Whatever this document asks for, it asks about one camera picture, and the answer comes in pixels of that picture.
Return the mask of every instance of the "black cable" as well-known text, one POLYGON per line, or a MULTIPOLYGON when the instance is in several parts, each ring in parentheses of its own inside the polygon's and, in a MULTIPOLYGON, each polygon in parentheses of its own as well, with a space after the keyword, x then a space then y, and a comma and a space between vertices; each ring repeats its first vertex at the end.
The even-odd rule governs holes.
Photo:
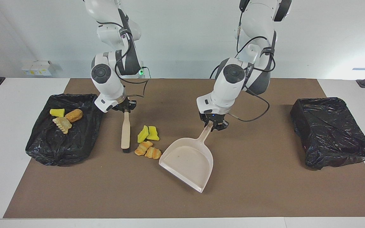
POLYGON ((147 66, 142 67, 143 69, 147 69, 149 71, 149 77, 152 78, 152 75, 150 74, 150 69, 147 66))
POLYGON ((143 87, 143 95, 132 94, 132 95, 127 95, 127 97, 142 97, 142 98, 144 98, 145 93, 146 93, 146 85, 147 85, 148 82, 149 82, 149 80, 144 81, 145 84, 144 84, 144 87, 143 87))
POLYGON ((233 117, 233 118, 235 118, 235 119, 237 119, 237 120, 239 120, 239 121, 242 121, 242 122, 252 122, 252 121, 256 121, 256 120, 258 120, 258 119, 260 119, 262 116, 264 116, 267 112, 268 112, 268 110, 270 109, 270 103, 267 101, 267 100, 265 100, 264 98, 262 98, 262 97, 260 97, 259 95, 257 95, 257 94, 255 94, 254 92, 252 92, 247 86, 245 86, 245 88, 247 89, 247 91, 250 93, 250 94, 252 94, 253 96, 255 96, 255 97, 257 97, 257 98, 259 98, 259 99, 261 99, 262 101, 264 101, 266 104, 267 104, 267 109, 261 114, 261 115, 259 115, 258 117, 256 117, 256 118, 254 118, 254 119, 251 119, 251 120, 242 120, 242 119, 240 119, 239 117, 237 117, 237 116, 235 116, 235 115, 233 115, 233 114, 230 114, 230 113, 228 113, 228 115, 230 115, 231 117, 233 117))
POLYGON ((121 78, 120 76, 119 76, 119 74, 118 74, 118 72, 116 71, 116 68, 117 68, 117 66, 118 66, 118 63, 120 62, 120 61, 122 61, 122 59, 129 53, 129 51, 131 50, 131 46, 132 46, 132 39, 133 39, 133 37, 132 37, 132 35, 129 35, 129 38, 130 39, 128 39, 128 45, 129 45, 129 47, 128 47, 128 49, 127 49, 127 51, 125 52, 125 54, 123 54, 121 57, 120 57, 120 59, 118 59, 117 61, 116 61, 116 63, 115 63, 115 74, 116 74, 116 76, 121 80, 121 81, 123 81, 123 82, 126 82, 126 83, 129 83, 129 84, 145 84, 144 85, 144 88, 143 88, 143 96, 142 95, 137 95, 137 94, 133 94, 133 95, 128 95, 127 97, 144 97, 144 93, 145 93, 145 91, 146 91, 146 85, 147 85, 147 83, 148 83, 148 81, 149 81, 149 79, 147 79, 147 80, 145 80, 145 81, 143 81, 143 82, 129 82, 129 81, 127 81, 127 80, 125 80, 125 79, 123 79, 123 78, 121 78))
POLYGON ((243 16, 243 12, 240 14, 239 26, 237 27, 236 52, 239 52, 239 38, 240 38, 240 32, 241 32, 241 28, 242 28, 242 16, 243 16))
POLYGON ((213 75, 213 73, 215 73, 216 69, 218 69, 218 68, 219 68, 219 66, 220 66, 220 65, 218 65, 217 67, 215 67, 215 69, 213 69, 212 73, 210 74, 209 79, 212 79, 212 75, 213 75))
POLYGON ((275 66, 276 66, 275 60, 274 60, 274 55, 270 54, 270 59, 274 63, 274 66, 272 67, 272 69, 270 69, 270 70, 267 70, 267 68, 265 68, 264 70, 263 69, 259 69, 259 68, 253 68, 253 69, 254 70, 257 70, 257 71, 267 72, 267 73, 273 71, 275 69, 275 66))
POLYGON ((104 25, 104 24, 114 24, 114 25, 119 26, 121 29, 123 29, 123 26, 122 25, 120 25, 118 23, 115 23, 115 22, 99 22, 99 21, 97 21, 97 23, 98 24, 102 24, 102 25, 104 25))
POLYGON ((242 47, 242 49, 240 49, 240 51, 238 51, 237 52, 237 54, 236 54, 236 56, 235 56, 235 58, 239 55, 239 53, 241 53, 242 51, 243 51, 243 49, 245 49, 245 47, 250 43, 250 42, 252 42, 253 40, 255 40, 255 39, 260 39, 260 38, 263 38, 263 39, 265 39, 265 40, 268 40, 265 36, 256 36, 256 37, 254 37, 254 38, 252 38, 252 39, 250 39, 243 47, 242 47))

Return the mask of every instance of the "pastry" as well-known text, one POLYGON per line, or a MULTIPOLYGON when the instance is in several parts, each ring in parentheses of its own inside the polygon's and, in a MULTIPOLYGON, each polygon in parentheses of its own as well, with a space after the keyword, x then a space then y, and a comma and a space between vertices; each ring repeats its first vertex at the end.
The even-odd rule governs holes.
POLYGON ((150 141, 142 142, 141 144, 139 144, 139 147, 135 150, 135 154, 138 156, 142 156, 151 146, 153 146, 153 144, 150 141))
POLYGON ((57 125, 57 127, 66 135, 68 130, 72 127, 70 121, 68 121, 64 117, 57 117, 53 119, 53 122, 57 125))
POLYGON ((156 149, 152 147, 153 150, 153 159, 159 159, 161 157, 161 151, 159 149, 156 149))
POLYGON ((82 118, 82 115, 82 111, 76 109, 67 113, 65 117, 68 119, 68 121, 70 121, 70 123, 74 123, 75 121, 80 120, 82 118))
POLYGON ((145 157, 148 157, 148 158, 153 158, 153 151, 155 149, 153 147, 150 147, 148 150, 147 150, 147 153, 145 154, 145 157))

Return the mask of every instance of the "toy croissant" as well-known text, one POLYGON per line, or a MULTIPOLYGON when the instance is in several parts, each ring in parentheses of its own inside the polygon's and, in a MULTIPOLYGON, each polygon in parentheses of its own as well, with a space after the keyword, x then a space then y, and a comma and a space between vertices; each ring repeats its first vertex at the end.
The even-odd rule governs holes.
POLYGON ((142 156, 146 154, 146 151, 153 146, 150 141, 142 142, 139 144, 139 147, 135 150, 135 154, 138 156, 142 156))
POLYGON ((150 147, 147 150, 145 157, 152 158, 152 159, 159 159, 161 157, 161 151, 154 147, 150 147))

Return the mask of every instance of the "brush handle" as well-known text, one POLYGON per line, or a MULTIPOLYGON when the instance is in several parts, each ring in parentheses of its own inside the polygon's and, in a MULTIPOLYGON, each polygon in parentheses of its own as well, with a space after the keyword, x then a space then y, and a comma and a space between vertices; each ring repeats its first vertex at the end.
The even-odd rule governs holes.
POLYGON ((122 138, 120 147, 125 151, 129 149, 131 144, 131 123, 129 121, 129 113, 125 111, 123 124, 122 124, 122 138))

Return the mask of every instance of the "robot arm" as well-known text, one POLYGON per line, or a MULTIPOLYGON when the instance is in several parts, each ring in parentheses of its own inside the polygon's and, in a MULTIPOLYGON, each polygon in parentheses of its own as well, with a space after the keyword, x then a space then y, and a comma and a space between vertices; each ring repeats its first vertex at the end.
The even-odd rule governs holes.
POLYGON ((243 23, 239 25, 238 38, 243 49, 235 58, 219 65, 214 89, 197 98, 201 120, 213 122, 213 130, 223 130, 229 123, 224 117, 229 113, 241 90, 259 95, 270 83, 272 64, 275 67, 274 49, 276 32, 273 21, 281 21, 290 10, 291 0, 242 0, 243 23))
POLYGON ((91 78, 100 91, 95 105, 103 112, 111 109, 130 111, 135 101, 126 98, 126 92, 119 75, 135 75, 140 69, 135 40, 140 39, 139 26, 129 20, 113 0, 85 0, 88 14, 100 25, 97 35, 114 52, 105 52, 94 57, 91 78))

